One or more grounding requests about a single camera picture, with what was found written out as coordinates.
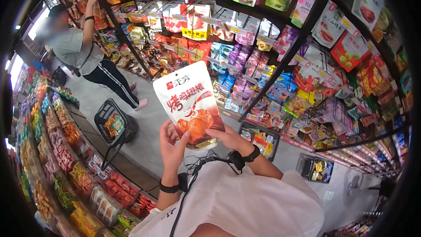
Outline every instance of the roasted chicken wing picture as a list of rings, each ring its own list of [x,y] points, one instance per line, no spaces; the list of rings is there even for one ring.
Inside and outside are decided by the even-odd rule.
[[[190,121],[180,119],[177,124],[183,133],[190,131],[190,143],[194,144],[206,134],[205,129],[213,125],[213,118],[207,110],[200,109],[197,111],[197,116],[191,117]]]

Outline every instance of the store aisle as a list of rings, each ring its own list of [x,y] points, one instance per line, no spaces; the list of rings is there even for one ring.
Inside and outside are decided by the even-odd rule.
[[[138,98],[148,98],[149,105],[135,112],[127,103],[121,100],[115,93],[98,84],[89,82],[83,77],[68,77],[66,87],[80,101],[80,111],[87,120],[95,126],[93,121],[95,113],[108,99],[113,98],[118,106],[129,115],[137,119],[139,124],[139,135],[129,144],[123,145],[120,152],[132,161],[136,166],[148,172],[151,176],[159,179],[162,176],[163,166],[159,149],[159,128],[168,119],[162,108],[153,87],[150,83],[143,81],[126,71],[122,71],[128,82],[136,82]],[[235,120],[221,115],[222,120],[234,130],[239,129],[239,123]],[[225,157],[229,150],[223,144],[219,144],[213,150],[221,157]],[[201,156],[202,152],[186,150],[185,156]],[[297,148],[281,141],[274,164],[281,170],[287,171],[297,168],[300,154],[309,154],[308,151]],[[187,158],[186,161],[193,161],[194,158]],[[357,183],[357,189],[353,189],[350,196],[347,196],[349,182]],[[363,176],[358,171],[335,163],[332,178],[329,184],[308,182],[307,184],[323,199],[326,191],[334,192],[331,200],[324,201],[325,222],[319,233],[336,229],[360,218],[365,211],[371,211],[378,198],[378,191],[368,191],[368,187],[380,184],[380,180],[371,176]]]

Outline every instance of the black cap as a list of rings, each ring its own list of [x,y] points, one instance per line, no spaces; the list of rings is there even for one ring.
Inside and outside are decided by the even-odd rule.
[[[58,17],[63,13],[63,11],[66,11],[66,9],[69,8],[68,6],[64,4],[58,4],[50,9],[50,13],[48,14],[49,17]]]

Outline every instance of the black wristband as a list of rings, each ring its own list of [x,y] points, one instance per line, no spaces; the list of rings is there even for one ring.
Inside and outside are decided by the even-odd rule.
[[[260,149],[258,146],[254,145],[254,151],[251,152],[251,154],[249,156],[244,156],[243,160],[246,162],[253,162],[256,157],[258,157],[260,155]]]
[[[159,189],[162,190],[165,193],[176,193],[179,190],[179,185],[175,185],[172,187],[165,187],[164,185],[162,185],[161,180],[159,180]]]

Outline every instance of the white stripe on pants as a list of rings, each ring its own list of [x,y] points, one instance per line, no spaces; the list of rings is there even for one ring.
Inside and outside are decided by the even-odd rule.
[[[108,77],[110,77],[116,84],[118,84],[120,87],[121,87],[121,89],[123,90],[123,92],[126,94],[126,96],[129,98],[129,100],[136,106],[136,107],[139,107],[139,104],[138,103],[136,103],[135,101],[134,101],[134,99],[130,96],[130,94],[128,93],[128,91],[126,90],[126,88],[124,88],[124,86],[113,76],[113,74],[112,73],[110,73],[109,71],[107,71],[107,69],[106,68],[104,68],[102,65],[101,65],[101,63],[99,63],[98,64],[98,68],[100,69],[100,70],[102,70]]]

